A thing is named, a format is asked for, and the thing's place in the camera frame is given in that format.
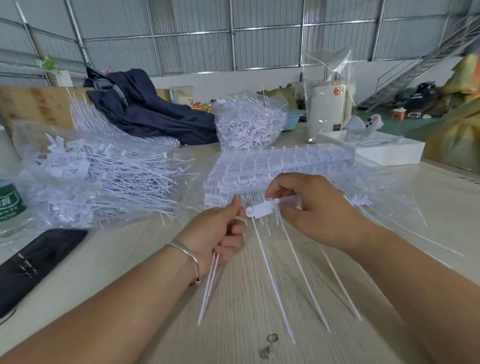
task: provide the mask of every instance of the black phone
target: black phone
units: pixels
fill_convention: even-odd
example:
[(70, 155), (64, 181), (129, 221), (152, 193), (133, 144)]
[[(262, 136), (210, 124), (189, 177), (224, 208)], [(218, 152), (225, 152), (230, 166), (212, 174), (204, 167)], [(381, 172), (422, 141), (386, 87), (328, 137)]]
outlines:
[(0, 265), (0, 324), (78, 244), (87, 230), (48, 230)]

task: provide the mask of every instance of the orange stool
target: orange stool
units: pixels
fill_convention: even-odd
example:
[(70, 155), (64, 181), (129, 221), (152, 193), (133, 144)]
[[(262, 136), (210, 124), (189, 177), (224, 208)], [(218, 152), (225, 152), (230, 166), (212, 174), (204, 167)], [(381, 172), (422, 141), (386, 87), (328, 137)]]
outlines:
[(405, 119), (405, 115), (406, 115), (406, 111), (393, 111), (392, 112), (392, 116), (390, 117), (390, 120), (393, 120), (395, 119), (395, 116), (399, 116), (400, 117), (400, 121), (404, 120)]

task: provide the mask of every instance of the bangle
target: bangle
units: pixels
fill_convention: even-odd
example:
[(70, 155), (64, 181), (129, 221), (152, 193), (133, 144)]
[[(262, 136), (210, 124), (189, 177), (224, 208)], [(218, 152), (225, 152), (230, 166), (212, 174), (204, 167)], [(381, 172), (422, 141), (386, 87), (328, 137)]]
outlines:
[(169, 243), (166, 243), (165, 246), (167, 245), (170, 245), (170, 246), (173, 246), (177, 249), (180, 249), (182, 250), (186, 255), (189, 255), (193, 261), (195, 262), (195, 264), (197, 265), (197, 272), (198, 272), (198, 277), (197, 277), (197, 280), (195, 281), (196, 284), (200, 283), (200, 281), (202, 280), (202, 278), (200, 277), (200, 266), (198, 265), (198, 260), (197, 258), (195, 258), (195, 256), (193, 255), (193, 253), (190, 251), (189, 248), (187, 248), (185, 246), (185, 244), (183, 243), (180, 243), (179, 241), (177, 240), (172, 240), (171, 242)]

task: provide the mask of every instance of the staircase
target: staircase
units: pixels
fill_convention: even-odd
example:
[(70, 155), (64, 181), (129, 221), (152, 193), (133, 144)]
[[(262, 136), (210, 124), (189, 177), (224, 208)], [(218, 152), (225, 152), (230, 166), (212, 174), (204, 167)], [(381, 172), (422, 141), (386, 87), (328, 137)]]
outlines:
[[(462, 18), (452, 27), (460, 23), (466, 23), (467, 18)], [(367, 112), (373, 111), (379, 105), (391, 101), (394, 96), (401, 90), (408, 87), (408, 85), (417, 77), (428, 71), (434, 65), (440, 63), (444, 59), (458, 54), (465, 49), (468, 45), (473, 43), (480, 36), (480, 15), (471, 21), (468, 21), (463, 27), (456, 30), (452, 35), (443, 40), (440, 44), (433, 49), (426, 52), (423, 56), (414, 56), (420, 49), (415, 51), (406, 60), (399, 63), (394, 68), (390, 69), (377, 79), (377, 86), (375, 93), (368, 99), (359, 104), (359, 109), (367, 109)], [(420, 58), (415, 66), (409, 68), (416, 59)], [(400, 68), (395, 74), (391, 75), (391, 72)]]

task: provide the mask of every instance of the handrail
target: handrail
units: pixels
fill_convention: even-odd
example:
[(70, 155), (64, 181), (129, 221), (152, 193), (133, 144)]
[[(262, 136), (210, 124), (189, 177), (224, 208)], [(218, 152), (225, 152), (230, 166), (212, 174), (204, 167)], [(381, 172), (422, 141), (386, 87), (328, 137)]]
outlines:
[[(464, 21), (466, 18), (470, 17), (470, 14), (467, 14), (466, 16), (464, 16), (463, 18), (461, 18), (458, 22), (456, 22), (455, 24), (452, 25), (455, 26), (457, 25), (458, 23)], [(473, 20), (471, 20), (468, 24), (466, 24), (465, 26), (461, 27), (460, 29), (456, 30), (454, 33), (452, 33), (448, 38), (446, 39), (443, 39), (441, 42), (439, 42), (438, 44), (435, 45), (435, 47), (433, 47), (432, 49), (430, 49), (429, 51), (427, 51), (426, 53), (424, 53), (422, 56), (420, 56), (420, 59), (424, 59), (426, 58), (429, 53), (435, 51), (435, 50), (438, 50), (438, 49), (441, 49), (441, 45), (442, 44), (445, 44), (445, 43), (448, 43), (449, 40), (452, 40), (452, 38), (455, 38), (456, 36), (458, 36), (459, 34), (461, 34), (462, 32), (464, 32), (465, 30), (467, 30), (472, 23), (474, 23), (476, 20), (480, 19), (480, 15), (476, 16)], [(436, 53), (433, 57), (430, 57), (428, 58), (425, 62), (419, 62), (417, 65), (411, 67), (405, 75), (407, 74), (410, 74), (411, 72), (409, 71), (412, 71), (412, 70), (415, 70), (417, 69), (421, 64), (425, 64), (426, 62), (432, 60), (433, 58), (435, 58), (436, 56), (438, 56), (440, 53), (444, 52), (446, 49), (449, 49), (452, 45), (456, 44), (458, 41), (464, 39), (465, 37), (467, 37), (472, 31), (476, 30), (479, 26), (475, 27), (474, 29), (472, 29), (470, 32), (468, 33), (465, 33), (462, 37), (460, 37), (459, 39), (455, 40), (453, 43), (449, 44), (446, 48), (443, 48), (441, 49), (438, 53)], [(396, 66), (394, 66), (393, 68), (391, 68), (390, 70), (388, 70), (387, 72), (385, 72), (384, 74), (382, 74), (380, 77), (377, 78), (377, 84), (376, 84), (376, 87), (375, 87), (375, 92), (373, 94), (373, 102), (372, 102), (372, 106), (375, 104), (375, 99), (376, 99), (376, 96), (378, 94), (378, 91), (379, 89), (382, 89), (384, 88), (386, 85), (388, 85), (388, 83), (394, 78), (396, 77), (399, 73), (401, 73), (404, 69), (406, 69), (408, 66), (410, 66), (414, 61), (416, 61), (417, 59), (419, 59), (418, 56), (416, 56), (416, 58), (414, 59), (413, 56), (415, 53), (417, 53), (420, 49), (424, 48), (427, 44), (423, 45), (422, 47), (420, 47), (418, 50), (416, 50), (415, 52), (413, 52), (410, 56), (408, 56), (406, 59), (404, 59), (403, 61), (401, 61), (399, 64), (397, 64)], [(408, 60), (412, 61), (410, 62), (409, 64), (405, 65), (401, 70), (399, 70), (398, 72), (396, 72), (394, 75), (391, 75), (386, 81), (380, 83), (380, 80), (382, 77), (384, 77), (386, 74), (390, 73), (392, 70), (394, 70), (395, 68), (397, 68), (398, 66), (400, 66), (401, 64), (407, 62)], [(393, 85), (396, 85), (397, 82), (389, 85), (385, 90), (383, 91), (386, 91), (388, 90), (390, 87), (392, 87)]]
[[(465, 29), (468, 29), (477, 19), (480, 19), (480, 15), (477, 16), (475, 19), (473, 19), (471, 22), (469, 22), (468, 25), (462, 27), (462, 28), (459, 29), (459, 30), (465, 31)], [(405, 72), (405, 73), (404, 73), (404, 76), (408, 76), (410, 73), (412, 73), (414, 70), (416, 70), (416, 69), (419, 68), (420, 66), (422, 66), (422, 65), (424, 65), (425, 63), (427, 63), (427, 62), (431, 61), (432, 59), (436, 58), (438, 55), (440, 55), (440, 53), (443, 53), (445, 50), (449, 49), (450, 47), (452, 47), (453, 45), (455, 45), (455, 44), (458, 43), (459, 41), (463, 40), (464, 38), (466, 38), (469, 34), (471, 34), (473, 31), (477, 30), (478, 28), (480, 28), (480, 24), (478, 24), (476, 27), (474, 27), (473, 29), (471, 29), (468, 33), (465, 33), (462, 37), (456, 39), (454, 42), (452, 42), (451, 44), (447, 45), (445, 48), (443, 48), (443, 49), (441, 49), (440, 51), (438, 51), (437, 53), (435, 53), (433, 56), (428, 56), (429, 58), (424, 58), (423, 60), (421, 60), (419, 63), (417, 63), (415, 66), (411, 67), (407, 72)], [(388, 81), (390, 81), (394, 76), (390, 77), (386, 82), (384, 82), (383, 84), (381, 84), (380, 87), (383, 87), (383, 85), (385, 85)], [(395, 86), (395, 85), (396, 85), (399, 81), (401, 81), (402, 79), (403, 79), (403, 77), (402, 77), (402, 78), (399, 78), (396, 82), (390, 84), (387, 88), (385, 88), (385, 89), (383, 90), (383, 92), (386, 91), (386, 90), (388, 90), (389, 88)], [(376, 86), (376, 89), (375, 89), (375, 94), (373, 95), (372, 106), (375, 105), (375, 99), (376, 99), (376, 96), (377, 96), (377, 93), (378, 93), (377, 91), (378, 91), (378, 89), (379, 89), (379, 80), (380, 80), (380, 77), (377, 79), (377, 86)]]

